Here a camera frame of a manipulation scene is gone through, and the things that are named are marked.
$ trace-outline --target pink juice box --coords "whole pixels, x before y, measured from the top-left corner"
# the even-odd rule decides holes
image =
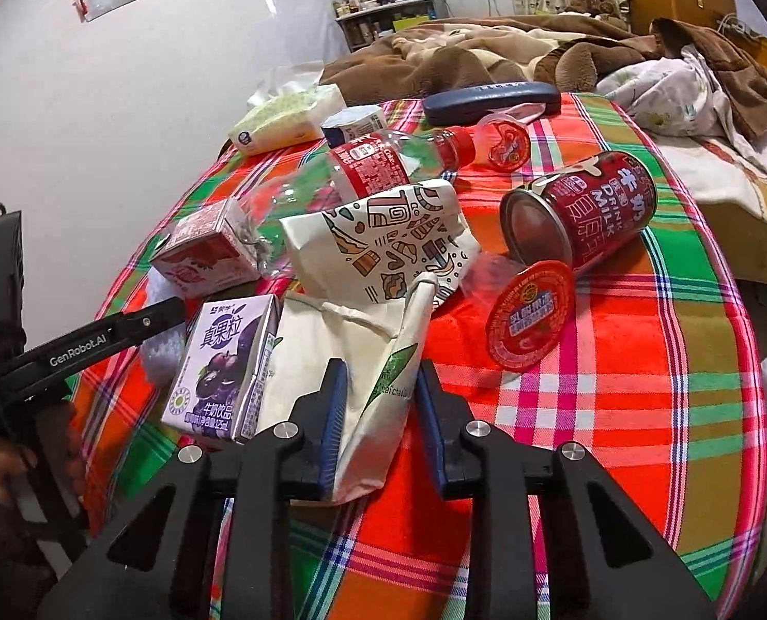
[[[188,434],[247,441],[277,334],[274,296],[207,302],[188,338],[161,421]]]
[[[184,297],[201,298],[260,277],[251,239],[237,200],[220,200],[168,226],[151,265]]]

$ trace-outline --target purple juice box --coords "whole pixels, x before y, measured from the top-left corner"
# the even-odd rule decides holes
[[[251,438],[278,318],[271,295],[205,303],[171,386],[163,424],[198,437]]]

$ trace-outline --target plaid tablecloth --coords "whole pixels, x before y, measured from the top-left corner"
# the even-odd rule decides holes
[[[418,101],[386,105],[391,127],[426,130]],[[517,441],[586,445],[665,535],[727,613],[746,583],[765,512],[767,438],[757,350],[730,273],[699,210],[652,142],[601,97],[563,97],[562,113],[529,128],[532,157],[519,173],[472,167],[455,188],[481,246],[502,252],[498,202],[531,177],[605,148],[647,165],[659,207],[633,240],[577,283],[575,318],[557,349],[524,375],[502,371],[484,347],[484,318],[456,294],[436,312],[425,356],[477,418]],[[322,143],[244,164],[230,150],[158,229],[257,181],[285,173]],[[99,314],[145,305],[154,234],[114,282]],[[261,283],[283,293],[288,281]],[[99,528],[175,449],[159,425],[163,394],[145,381],[136,349],[87,370],[74,396],[87,458],[85,503]],[[443,503],[431,486],[410,417],[380,492],[337,509],[294,512],[298,617],[355,620],[461,618],[469,502]],[[532,512],[540,617],[549,617],[546,561]],[[219,598],[219,590],[214,590]]]

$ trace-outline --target brown blanket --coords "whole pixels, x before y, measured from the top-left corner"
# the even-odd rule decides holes
[[[731,100],[739,132],[767,131],[767,70],[710,28],[657,19],[637,37],[580,15],[444,19],[379,39],[326,66],[321,83],[341,88],[347,105],[367,105],[490,83],[548,82],[562,92],[594,90],[619,68],[679,57],[692,43]]]
[[[337,84],[347,105],[532,79],[593,90],[605,74],[650,57],[658,57],[652,38],[587,16],[444,19],[339,58],[320,82]]]
[[[667,57],[680,57],[680,49],[687,44],[702,53],[728,94],[740,134],[753,142],[767,132],[767,69],[763,65],[711,28],[655,19],[651,32]]]

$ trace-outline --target red bottle label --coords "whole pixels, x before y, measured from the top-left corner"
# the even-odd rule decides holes
[[[378,133],[354,139],[331,152],[358,198],[409,184],[397,151]]]
[[[573,273],[540,261],[502,291],[487,320],[487,351],[506,370],[523,373],[559,342],[575,302]]]

